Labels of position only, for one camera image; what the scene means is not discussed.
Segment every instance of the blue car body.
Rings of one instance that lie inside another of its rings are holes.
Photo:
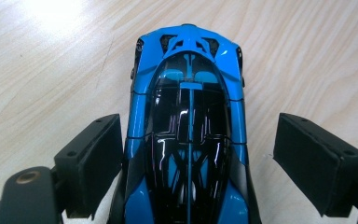
[[[139,38],[111,223],[261,223],[241,48],[195,25]]]

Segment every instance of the model sports car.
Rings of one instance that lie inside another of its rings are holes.
[[[261,223],[241,48],[192,24],[143,35],[110,223]]]

